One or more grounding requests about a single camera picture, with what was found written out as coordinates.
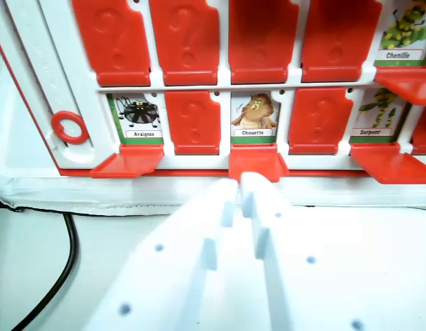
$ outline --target question mark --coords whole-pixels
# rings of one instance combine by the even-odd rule
[[[112,45],[112,65],[116,69],[124,66],[125,59],[122,54],[121,35],[123,34],[123,15],[116,10],[100,10],[94,16],[95,30],[102,34],[100,38],[106,38]]]
[[[314,123],[311,138],[313,143],[321,142],[323,129],[329,130],[327,127],[328,120],[331,118],[332,110],[336,108],[337,105],[329,99],[320,100],[316,103],[314,111],[310,113],[310,122]]]
[[[188,139],[192,143],[198,143],[201,140],[201,133],[199,132],[200,114],[205,114],[205,106],[198,101],[191,101],[186,103],[181,112],[181,122],[185,123],[187,129],[190,129]]]
[[[170,28],[183,35],[181,60],[186,67],[193,66],[196,60],[191,51],[191,45],[196,34],[198,22],[196,9],[192,6],[177,7],[170,15]]]
[[[334,32],[332,47],[328,51],[328,61],[333,65],[343,59],[343,39],[345,36],[353,35],[354,33],[352,30],[355,27],[353,23],[355,22],[354,20],[339,18],[336,20],[336,22],[340,28]]]

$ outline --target white plastic frame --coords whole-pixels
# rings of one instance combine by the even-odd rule
[[[112,92],[141,92],[148,101],[158,106],[161,118],[165,156],[158,169],[228,169],[231,92],[237,90],[271,90],[273,100],[281,104],[276,142],[278,150],[283,155],[289,169],[360,170],[358,164],[349,156],[349,138],[365,89],[378,87],[374,83],[376,74],[374,61],[383,31],[387,27],[392,0],[377,0],[377,2],[383,4],[383,8],[369,54],[362,65],[360,79],[355,82],[337,83],[301,82],[301,46],[305,34],[310,0],[292,0],[293,3],[297,3],[300,6],[300,10],[292,61],[288,65],[288,79],[285,83],[280,84],[253,85],[231,84],[231,72],[228,63],[228,1],[206,0],[209,6],[216,8],[219,12],[221,49],[218,83],[216,86],[165,86],[163,71],[159,65],[155,46],[149,1],[141,0],[139,3],[135,3],[133,0],[126,0],[131,9],[141,12],[143,16],[146,41],[150,54],[151,86],[137,88],[102,88],[98,85],[97,77],[88,62],[70,1],[6,1],[19,32],[19,38],[26,48],[26,54],[34,68],[37,80],[43,88],[48,105],[45,103],[43,94],[35,87],[37,86],[34,83],[35,77],[26,64],[25,55],[17,46],[17,36],[13,34],[9,16],[0,1],[1,46],[60,168],[92,169],[114,152],[118,152],[120,141],[105,95]],[[33,30],[25,30],[28,24]],[[37,54],[39,49],[43,49],[42,57]],[[49,65],[49,70],[45,69],[46,63]],[[50,85],[52,81],[54,81],[56,90]],[[347,122],[345,134],[338,144],[338,152],[335,155],[288,154],[287,137],[294,104],[295,88],[324,86],[353,88],[351,93],[346,94],[346,97],[351,99],[354,105]],[[168,125],[164,93],[177,90],[208,90],[212,100],[221,104],[219,155],[175,155]],[[284,90],[285,93],[279,94],[279,90]],[[214,91],[219,91],[219,96],[214,95]],[[67,105],[69,111],[80,114],[83,117],[93,147],[91,143],[66,147],[53,134],[50,127],[50,112],[61,110],[61,103]],[[413,106],[410,110],[397,140],[401,145],[401,152],[410,153],[412,151],[410,139],[422,111],[423,107],[421,106]],[[426,156],[416,157],[426,163]]]

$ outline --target spider card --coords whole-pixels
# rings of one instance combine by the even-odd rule
[[[141,93],[108,94],[121,143],[163,143],[158,108]]]
[[[426,0],[392,0],[392,10],[375,64],[426,64]]]
[[[349,142],[395,141],[409,107],[406,101],[386,88],[366,90]]]
[[[232,143],[275,143],[279,110],[270,91],[233,92]]]

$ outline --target small hole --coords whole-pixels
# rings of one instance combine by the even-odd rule
[[[354,320],[351,323],[351,326],[354,330],[363,330],[363,323],[358,320]]]
[[[130,308],[130,305],[128,303],[123,303],[121,307],[119,308],[119,314],[121,316],[125,316],[129,314],[131,310],[132,309]]]
[[[307,257],[307,262],[309,264],[315,264],[316,263],[316,258],[315,257]]]

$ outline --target red ring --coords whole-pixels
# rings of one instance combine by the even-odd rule
[[[64,119],[69,119],[78,124],[81,129],[81,134],[78,137],[71,137],[64,132],[64,127],[60,124],[60,121]],[[69,112],[67,110],[56,112],[50,121],[50,125],[52,126],[52,129],[54,129],[54,133],[58,136],[58,138],[66,143],[80,145],[89,139],[88,129],[86,129],[83,119],[73,112]]]

